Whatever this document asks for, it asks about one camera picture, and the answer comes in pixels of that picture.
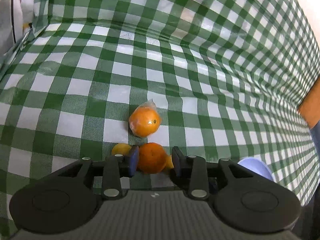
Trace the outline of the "orange cushion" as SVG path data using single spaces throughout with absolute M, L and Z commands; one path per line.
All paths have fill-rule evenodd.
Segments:
M 320 120 L 320 79 L 314 83 L 299 106 L 299 113 L 310 128 L 314 128 Z

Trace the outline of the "grey cushion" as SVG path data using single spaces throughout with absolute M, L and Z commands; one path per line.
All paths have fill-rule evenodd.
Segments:
M 1 0 L 1 56 L 23 36 L 21 0 Z

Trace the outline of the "light blue plate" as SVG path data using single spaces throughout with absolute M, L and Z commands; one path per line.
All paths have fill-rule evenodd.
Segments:
M 241 165 L 242 167 L 245 167 L 245 168 L 259 174 L 260 176 L 262 176 L 270 181 L 274 181 L 274 179 L 272 177 L 271 170 L 260 159 L 253 158 L 253 157 L 247 157 L 247 158 L 241 159 L 238 162 L 238 164 Z

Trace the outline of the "green checkered sofa cover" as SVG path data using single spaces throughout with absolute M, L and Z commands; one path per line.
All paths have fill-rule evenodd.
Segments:
M 119 143 L 178 146 L 208 161 L 264 161 L 303 205 L 319 157 L 298 106 L 319 47 L 297 0 L 35 0 L 26 38 L 1 64 L 1 238 L 12 195 Z M 129 117 L 153 100 L 145 138 Z

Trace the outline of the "plastic wrapped orange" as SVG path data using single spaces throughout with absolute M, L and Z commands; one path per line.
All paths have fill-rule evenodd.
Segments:
M 129 117 L 129 127 L 135 136 L 148 137 L 155 133 L 162 122 L 153 100 L 139 105 Z

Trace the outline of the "small yellow fruit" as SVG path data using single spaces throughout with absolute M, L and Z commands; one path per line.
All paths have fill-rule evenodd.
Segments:
M 174 165 L 173 165 L 173 162 L 172 162 L 172 156 L 168 155 L 167 158 L 166 158 L 165 169 L 166 170 L 170 170 L 170 169 L 173 169 L 173 168 L 174 168 Z
M 131 145 L 125 144 L 125 143 L 118 143 L 116 144 L 111 151 L 112 155 L 122 154 L 122 155 L 128 155 L 131 150 Z

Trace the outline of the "bare orange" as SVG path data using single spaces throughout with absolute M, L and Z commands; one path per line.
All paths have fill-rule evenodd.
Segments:
M 147 174 L 161 172 L 167 163 L 167 153 L 164 148 L 154 142 L 139 146 L 138 168 Z

